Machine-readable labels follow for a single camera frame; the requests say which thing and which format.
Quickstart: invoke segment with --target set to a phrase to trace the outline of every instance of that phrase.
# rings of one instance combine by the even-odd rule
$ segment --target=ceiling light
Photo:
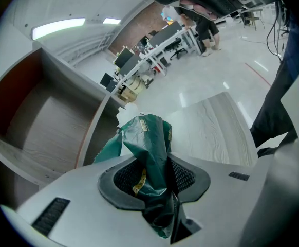
[[[59,30],[63,30],[70,27],[82,26],[85,22],[85,18],[82,19],[67,19],[62,21],[53,22],[40,27],[36,27],[32,31],[32,39],[36,40],[45,35],[54,33]]]
[[[118,20],[118,19],[109,19],[109,18],[106,18],[103,22],[103,24],[119,24],[121,22],[121,20]]]

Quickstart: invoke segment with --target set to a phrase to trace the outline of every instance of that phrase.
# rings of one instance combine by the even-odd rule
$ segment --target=white ceiling
[[[121,28],[151,2],[152,0],[14,0],[7,15],[10,22],[28,38],[31,38],[34,27],[85,17],[84,26],[58,31],[39,40],[76,65],[88,55],[104,50]],[[117,27],[102,24],[106,17],[121,19],[121,25]]]

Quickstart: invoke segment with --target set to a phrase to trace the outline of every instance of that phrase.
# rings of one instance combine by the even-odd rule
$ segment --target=white floor
[[[265,27],[259,21],[257,31],[252,26],[244,28],[239,21],[220,24],[221,51],[201,57],[190,49],[179,60],[172,60],[167,76],[157,74],[149,88],[138,95],[135,104],[141,111],[164,118],[176,110],[227,91],[250,127],[279,67],[277,56],[272,55],[266,46],[266,36],[272,26],[265,23]],[[276,52],[273,40],[271,34],[269,45]],[[287,38],[280,39],[279,52],[283,42],[285,48]],[[275,147],[281,139],[269,140],[262,147]]]

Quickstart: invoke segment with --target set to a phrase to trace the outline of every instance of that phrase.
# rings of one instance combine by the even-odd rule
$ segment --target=person
[[[216,24],[213,21],[210,21],[206,19],[204,16],[201,16],[193,11],[176,7],[175,10],[180,15],[181,20],[185,24],[186,28],[189,28],[188,26],[188,18],[193,20],[196,23],[196,31],[199,34],[199,38],[203,41],[205,45],[205,51],[202,53],[203,57],[207,57],[208,55],[212,54],[212,48],[210,45],[210,34],[209,30],[213,36],[213,39],[215,41],[215,45],[213,46],[214,50],[221,50],[221,47],[219,45],[220,43],[220,35],[219,30],[216,26]]]
[[[281,98],[288,91],[299,75],[299,24],[290,14],[290,32],[284,57],[278,68],[275,80],[270,87],[264,103],[250,129],[256,147],[271,138],[287,133],[280,146],[292,143],[297,139],[293,123],[281,103]],[[258,157],[274,154],[276,148],[263,148]]]
[[[152,37],[154,37],[156,34],[158,33],[158,31],[156,30],[152,30],[150,33],[148,33],[149,35],[151,35]]]
[[[184,25],[183,21],[181,20],[180,15],[177,13],[176,9],[173,6],[163,7],[162,18],[166,22],[168,22],[169,18],[171,18],[172,21],[177,21],[181,26]]]

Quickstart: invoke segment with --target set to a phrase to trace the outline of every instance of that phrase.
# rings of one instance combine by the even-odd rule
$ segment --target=green plastic bag
[[[102,151],[96,156],[94,163],[102,162],[121,155],[122,132],[117,130],[117,134],[108,140]]]
[[[144,184],[134,190],[135,196],[145,202],[143,216],[159,236],[167,238],[174,225],[172,192],[167,185],[171,125],[158,116],[148,114],[134,117],[121,130],[124,131],[123,143],[146,170]],[[120,155],[122,143],[119,134],[121,132],[107,142],[94,163]]]

